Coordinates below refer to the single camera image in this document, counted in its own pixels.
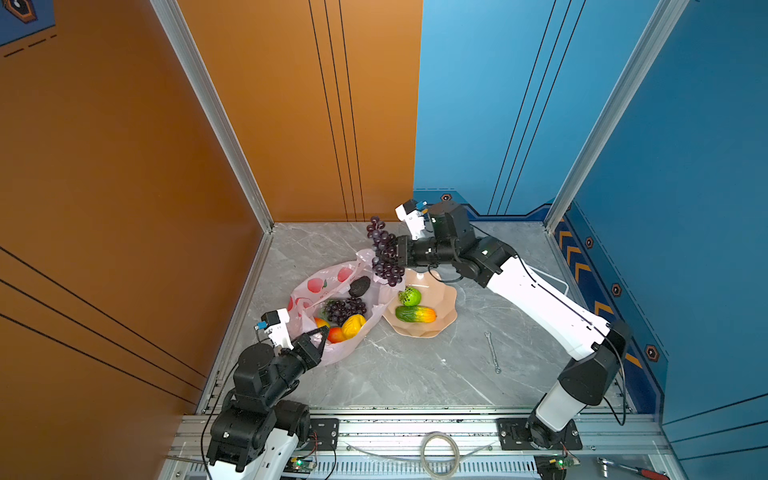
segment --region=scalloped plate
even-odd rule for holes
[[[440,278],[439,273],[434,270],[432,273]],[[432,323],[403,322],[395,316],[395,308],[402,305],[395,298],[384,311],[384,319],[400,335],[430,339],[437,336],[458,317],[456,313],[456,289],[452,286],[440,283],[429,272],[418,273],[410,268],[406,269],[403,283],[406,286],[413,286],[421,292],[422,302],[419,306],[428,306],[435,310],[437,319]]]

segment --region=orange chevron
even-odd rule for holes
[[[584,265],[583,263],[576,262],[576,283],[578,283],[578,274],[582,270],[586,270],[588,272],[592,271],[589,265]]]
[[[606,312],[610,313],[611,315],[615,315],[612,308],[610,308],[605,303],[595,302],[594,303],[594,314],[600,315],[600,310],[605,310]]]
[[[560,250],[563,250],[563,237],[573,237],[574,234],[565,230],[560,232]]]
[[[643,366],[640,364],[640,360],[638,360],[637,358],[633,357],[629,353],[627,354],[627,360],[629,360],[633,364],[639,366],[640,368],[643,368]]]
[[[579,250],[578,247],[568,247],[566,250],[568,251],[568,255],[565,257],[565,262],[568,266],[571,266],[571,253],[581,253],[581,250]]]

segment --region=bunch of grapes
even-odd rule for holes
[[[386,224],[378,217],[371,217],[371,224],[366,227],[368,238],[373,239],[373,272],[387,281],[389,286],[402,282],[406,269],[397,266],[397,237],[384,230]]]
[[[328,321],[341,325],[352,315],[365,315],[368,309],[362,298],[348,298],[345,300],[329,300],[326,303],[326,315]]]

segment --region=orange wall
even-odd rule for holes
[[[393,218],[413,190],[422,2],[179,3],[275,221]]]
[[[55,14],[0,56],[0,476],[154,478],[262,233],[149,2]]]

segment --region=red tool handle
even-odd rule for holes
[[[652,472],[651,470],[646,470],[645,468],[639,468],[640,475],[644,476],[645,478],[650,478],[651,480],[670,480],[669,477],[666,475],[662,475],[661,473]]]

